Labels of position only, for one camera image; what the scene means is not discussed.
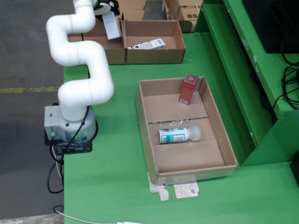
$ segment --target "yellow floor line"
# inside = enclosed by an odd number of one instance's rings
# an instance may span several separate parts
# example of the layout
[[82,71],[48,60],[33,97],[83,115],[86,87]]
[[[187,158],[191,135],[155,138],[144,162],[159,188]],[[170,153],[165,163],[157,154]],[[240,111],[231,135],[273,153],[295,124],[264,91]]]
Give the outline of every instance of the yellow floor line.
[[59,87],[40,87],[40,88],[0,88],[0,94],[22,93],[22,92],[57,92]]

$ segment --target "green workbench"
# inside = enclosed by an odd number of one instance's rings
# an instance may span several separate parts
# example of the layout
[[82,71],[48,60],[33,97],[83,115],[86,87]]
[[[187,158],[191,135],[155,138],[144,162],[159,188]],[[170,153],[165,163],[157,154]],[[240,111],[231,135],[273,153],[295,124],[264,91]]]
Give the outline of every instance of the green workbench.
[[[139,80],[206,76],[238,161],[254,148],[213,36],[184,39],[182,64],[110,66],[115,92],[109,102],[93,106],[99,124],[93,151],[65,156],[64,212],[100,223],[298,223],[299,188],[288,162],[239,167],[231,176],[199,181],[198,197],[176,199],[167,186],[170,199],[161,202],[150,192],[135,107]],[[83,78],[86,66],[64,69],[65,82]]]

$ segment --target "black monitor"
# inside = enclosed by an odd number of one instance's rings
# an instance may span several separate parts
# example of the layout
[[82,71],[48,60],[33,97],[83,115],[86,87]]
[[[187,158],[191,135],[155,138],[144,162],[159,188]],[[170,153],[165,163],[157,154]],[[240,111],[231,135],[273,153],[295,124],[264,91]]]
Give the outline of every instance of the black monitor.
[[299,53],[299,0],[243,0],[268,53]]

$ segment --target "bottle cap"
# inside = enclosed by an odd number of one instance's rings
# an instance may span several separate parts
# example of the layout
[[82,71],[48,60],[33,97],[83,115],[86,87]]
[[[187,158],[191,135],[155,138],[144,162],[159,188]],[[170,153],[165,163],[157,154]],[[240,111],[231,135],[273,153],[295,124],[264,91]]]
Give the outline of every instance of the bottle cap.
[[189,130],[189,139],[192,141],[199,141],[201,138],[201,131],[200,128],[197,125],[193,125],[191,127],[188,128]]

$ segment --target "cardboard box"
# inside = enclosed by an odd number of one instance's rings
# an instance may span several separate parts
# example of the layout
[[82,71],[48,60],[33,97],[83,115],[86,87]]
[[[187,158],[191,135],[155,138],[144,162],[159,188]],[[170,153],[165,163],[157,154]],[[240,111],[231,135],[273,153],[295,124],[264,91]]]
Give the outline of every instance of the cardboard box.
[[127,64],[182,63],[186,51],[177,21],[124,21],[125,47],[161,38],[165,50],[127,49]]
[[[199,10],[202,2],[196,0]],[[199,13],[193,0],[165,0],[163,4],[167,19],[178,20],[182,33],[194,32]]]
[[[83,34],[85,41],[96,41],[103,46],[106,52],[106,56],[109,64],[124,64],[126,58],[125,42],[123,38],[123,23],[119,20],[122,37],[108,40],[105,31],[104,23],[100,20],[96,20],[95,26],[92,31]],[[70,42],[82,41],[81,34],[69,35]]]
[[193,96],[194,89],[198,82],[198,76],[188,74],[184,80],[184,84],[181,90],[181,95],[178,101],[189,105]]
[[141,21],[144,16],[146,0],[118,0],[120,6],[119,19],[124,15],[125,20]]
[[[238,166],[205,77],[189,106],[178,102],[184,78],[142,80],[136,107],[144,156],[153,183],[176,183],[230,175]],[[159,144],[158,130],[198,125],[200,141]]]
[[174,16],[173,19],[177,19],[177,14],[181,7],[195,8],[196,14],[198,15],[199,13],[194,2],[196,2],[198,8],[200,8],[203,0],[167,0],[166,2],[168,4],[170,12]]
[[194,7],[180,8],[178,10],[177,20],[197,21],[198,11]]

